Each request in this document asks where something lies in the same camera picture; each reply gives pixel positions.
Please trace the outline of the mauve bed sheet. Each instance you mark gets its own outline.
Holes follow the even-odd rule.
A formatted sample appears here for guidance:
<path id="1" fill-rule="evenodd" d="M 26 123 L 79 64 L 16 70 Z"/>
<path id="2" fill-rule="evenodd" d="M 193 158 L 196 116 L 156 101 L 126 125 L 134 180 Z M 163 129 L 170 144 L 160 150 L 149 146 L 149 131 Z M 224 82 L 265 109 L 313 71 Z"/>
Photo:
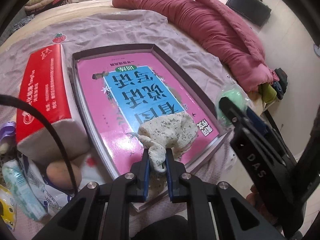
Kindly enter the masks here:
<path id="1" fill-rule="evenodd" d="M 53 44 L 57 33 L 67 36 L 62 43 L 67 66 L 71 65 L 72 54 L 96 47 L 127 43 L 155 44 L 167 53 L 215 101 L 221 90 L 236 81 L 230 76 L 218 57 L 206 52 L 187 35 L 168 23 L 166 17 L 152 11 L 122 11 L 110 14 L 96 14 L 82 19 L 70 20 L 36 27 L 38 18 L 25 27 L 31 27 L 32 35 L 16 41 L 1 53 L 1 94 L 18 96 L 18 86 L 29 55 L 42 47 Z M 203 181 L 216 184 L 221 174 L 231 168 L 236 161 L 229 140 L 217 150 L 195 174 Z M 93 167 L 85 161 L 93 157 Z M 80 188 L 89 181 L 104 184 L 111 180 L 95 150 L 89 150 L 75 161 L 80 164 L 84 175 Z M 172 204 L 168 197 L 149 206 L 144 211 L 133 211 L 130 215 L 129 236 L 133 237 L 151 223 L 170 217 L 185 210 L 185 204 Z M 31 239 L 43 225 L 31 222 L 22 211 L 18 210 L 17 239 Z"/>

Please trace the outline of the folded clothes pile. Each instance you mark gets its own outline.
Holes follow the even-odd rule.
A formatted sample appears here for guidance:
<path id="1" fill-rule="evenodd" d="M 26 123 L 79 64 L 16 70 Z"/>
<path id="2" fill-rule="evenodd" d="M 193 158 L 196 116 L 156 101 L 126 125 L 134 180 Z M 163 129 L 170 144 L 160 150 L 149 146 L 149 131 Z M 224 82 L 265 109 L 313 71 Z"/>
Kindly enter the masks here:
<path id="1" fill-rule="evenodd" d="M 67 3 L 68 0 L 29 0 L 24 6 L 24 11 L 27 16 L 32 14 L 37 15 L 41 12 Z"/>

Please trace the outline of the beige plush toy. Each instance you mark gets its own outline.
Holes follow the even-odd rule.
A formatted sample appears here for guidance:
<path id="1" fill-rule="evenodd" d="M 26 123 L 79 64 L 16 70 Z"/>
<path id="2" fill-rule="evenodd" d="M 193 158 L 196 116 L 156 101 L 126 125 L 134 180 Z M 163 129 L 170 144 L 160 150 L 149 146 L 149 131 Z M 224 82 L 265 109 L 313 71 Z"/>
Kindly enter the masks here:
<path id="1" fill-rule="evenodd" d="M 75 176 L 76 185 L 79 186 L 82 181 L 80 168 L 71 163 L 71 167 Z M 56 187 L 63 190 L 71 190 L 73 188 L 67 166 L 64 161 L 54 161 L 47 166 L 46 174 L 50 182 Z"/>

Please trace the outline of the pink quilt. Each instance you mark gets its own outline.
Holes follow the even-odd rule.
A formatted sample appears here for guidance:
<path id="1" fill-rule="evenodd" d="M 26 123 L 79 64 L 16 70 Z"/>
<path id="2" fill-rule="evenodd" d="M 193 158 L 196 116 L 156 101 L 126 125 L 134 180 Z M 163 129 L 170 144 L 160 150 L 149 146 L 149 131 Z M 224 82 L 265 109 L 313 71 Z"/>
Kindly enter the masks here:
<path id="1" fill-rule="evenodd" d="M 226 64 L 246 92 L 279 81 L 249 25 L 219 0 L 112 0 L 116 8 L 152 10 Z"/>

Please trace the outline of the red tissue pack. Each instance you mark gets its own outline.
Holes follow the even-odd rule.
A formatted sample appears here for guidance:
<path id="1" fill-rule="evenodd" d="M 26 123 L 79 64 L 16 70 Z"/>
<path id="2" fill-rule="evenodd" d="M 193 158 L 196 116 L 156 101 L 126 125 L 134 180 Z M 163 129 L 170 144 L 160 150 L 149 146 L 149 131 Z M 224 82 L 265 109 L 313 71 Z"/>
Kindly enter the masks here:
<path id="1" fill-rule="evenodd" d="M 18 97 L 50 122 L 69 159 L 89 150 L 88 136 L 73 96 L 61 44 L 41 48 L 30 55 Z M 43 124 L 22 110 L 17 110 L 16 115 L 16 141 L 17 149 L 38 164 L 48 165 L 62 157 Z"/>

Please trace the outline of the yellow cartoon packet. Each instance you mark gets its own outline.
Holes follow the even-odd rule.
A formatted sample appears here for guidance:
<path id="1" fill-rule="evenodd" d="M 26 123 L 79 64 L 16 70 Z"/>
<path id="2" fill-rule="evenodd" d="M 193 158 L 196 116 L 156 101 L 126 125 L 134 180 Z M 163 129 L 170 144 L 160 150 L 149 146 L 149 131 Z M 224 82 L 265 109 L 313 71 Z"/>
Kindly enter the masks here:
<path id="1" fill-rule="evenodd" d="M 0 200 L 1 200 L 1 217 L 5 222 L 6 226 L 11 230 L 15 231 L 16 226 L 16 202 L 11 192 L 0 185 Z"/>

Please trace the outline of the green cloth under quilt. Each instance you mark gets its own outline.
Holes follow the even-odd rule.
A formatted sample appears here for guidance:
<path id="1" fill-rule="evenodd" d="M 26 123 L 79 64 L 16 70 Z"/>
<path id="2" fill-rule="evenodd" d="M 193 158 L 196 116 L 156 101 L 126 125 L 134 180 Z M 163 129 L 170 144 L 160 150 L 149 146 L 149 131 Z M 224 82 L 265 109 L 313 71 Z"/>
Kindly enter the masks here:
<path id="1" fill-rule="evenodd" d="M 271 103 L 277 97 L 276 90 L 269 83 L 261 84 L 259 93 L 264 103 Z"/>

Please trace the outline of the blue white plastic packet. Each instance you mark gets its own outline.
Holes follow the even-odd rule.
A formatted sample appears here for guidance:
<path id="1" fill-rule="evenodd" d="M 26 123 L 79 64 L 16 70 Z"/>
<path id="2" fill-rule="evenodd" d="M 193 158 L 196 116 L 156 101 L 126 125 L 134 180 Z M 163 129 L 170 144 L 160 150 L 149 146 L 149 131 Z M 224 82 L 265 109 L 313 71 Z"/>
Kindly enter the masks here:
<path id="1" fill-rule="evenodd" d="M 36 164 L 25 155 L 20 157 L 20 164 L 32 192 L 50 216 L 55 216 L 73 198 L 73 195 L 70 196 L 54 187 L 44 178 Z"/>

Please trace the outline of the floral cream cloth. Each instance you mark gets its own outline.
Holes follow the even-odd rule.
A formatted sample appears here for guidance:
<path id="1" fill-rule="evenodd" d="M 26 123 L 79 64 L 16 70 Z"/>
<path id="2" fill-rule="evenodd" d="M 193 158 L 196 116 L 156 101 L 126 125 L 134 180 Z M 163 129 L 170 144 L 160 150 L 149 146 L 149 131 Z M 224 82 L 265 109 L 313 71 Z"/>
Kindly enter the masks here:
<path id="1" fill-rule="evenodd" d="M 159 116 L 140 125 L 138 139 L 148 150 L 152 169 L 164 174 L 166 150 L 172 149 L 174 158 L 191 148 L 197 138 L 198 128 L 193 118 L 185 111 Z"/>

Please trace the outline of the green sponge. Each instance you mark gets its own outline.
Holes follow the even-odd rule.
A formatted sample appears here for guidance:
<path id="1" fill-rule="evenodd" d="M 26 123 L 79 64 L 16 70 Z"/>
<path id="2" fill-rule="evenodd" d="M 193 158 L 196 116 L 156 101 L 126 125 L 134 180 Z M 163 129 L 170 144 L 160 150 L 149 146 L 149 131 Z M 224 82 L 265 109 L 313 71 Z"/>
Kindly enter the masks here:
<path id="1" fill-rule="evenodd" d="M 223 100 L 223 102 L 226 102 L 227 104 L 226 107 L 221 108 L 220 101 L 223 98 L 227 98 L 227 101 Z M 232 125 L 232 122 L 222 110 L 228 109 L 229 107 L 237 107 L 245 113 L 249 106 L 251 106 L 251 101 L 243 89 L 235 83 L 227 84 L 223 86 L 215 100 L 217 120 L 224 128 L 229 128 Z"/>

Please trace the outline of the black wall television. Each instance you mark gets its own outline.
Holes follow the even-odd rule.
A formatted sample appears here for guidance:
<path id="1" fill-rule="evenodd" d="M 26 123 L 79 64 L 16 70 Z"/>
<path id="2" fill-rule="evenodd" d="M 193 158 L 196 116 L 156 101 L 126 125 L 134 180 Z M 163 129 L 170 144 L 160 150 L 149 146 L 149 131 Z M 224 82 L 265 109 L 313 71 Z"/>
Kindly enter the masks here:
<path id="1" fill-rule="evenodd" d="M 261 0 L 227 0 L 226 5 L 259 27 L 267 22 L 272 11 Z"/>

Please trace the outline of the green wet wipes pack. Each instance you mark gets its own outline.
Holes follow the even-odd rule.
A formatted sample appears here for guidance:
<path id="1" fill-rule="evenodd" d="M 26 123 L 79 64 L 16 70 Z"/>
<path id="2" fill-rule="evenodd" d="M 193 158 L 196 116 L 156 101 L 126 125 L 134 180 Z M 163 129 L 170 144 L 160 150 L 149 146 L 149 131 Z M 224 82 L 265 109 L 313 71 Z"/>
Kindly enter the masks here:
<path id="1" fill-rule="evenodd" d="M 18 161 L 6 162 L 2 167 L 2 174 L 7 189 L 23 213 L 34 221 L 43 219 L 47 212 L 31 190 Z"/>

